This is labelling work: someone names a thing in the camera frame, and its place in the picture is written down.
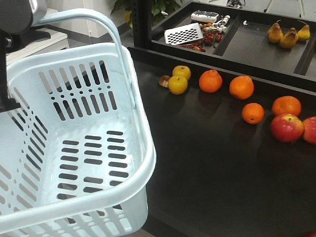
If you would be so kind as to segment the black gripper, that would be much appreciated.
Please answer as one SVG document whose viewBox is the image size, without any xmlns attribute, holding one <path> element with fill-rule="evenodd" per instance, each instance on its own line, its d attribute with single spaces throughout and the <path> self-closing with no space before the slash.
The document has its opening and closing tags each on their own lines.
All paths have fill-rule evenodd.
<svg viewBox="0 0 316 237">
<path fill-rule="evenodd" d="M 16 52 L 29 44 L 50 39 L 50 34 L 32 27 L 47 12 L 44 0 L 2 0 L 0 2 L 0 111 L 20 108 L 10 98 L 7 86 L 6 54 Z"/>
</svg>

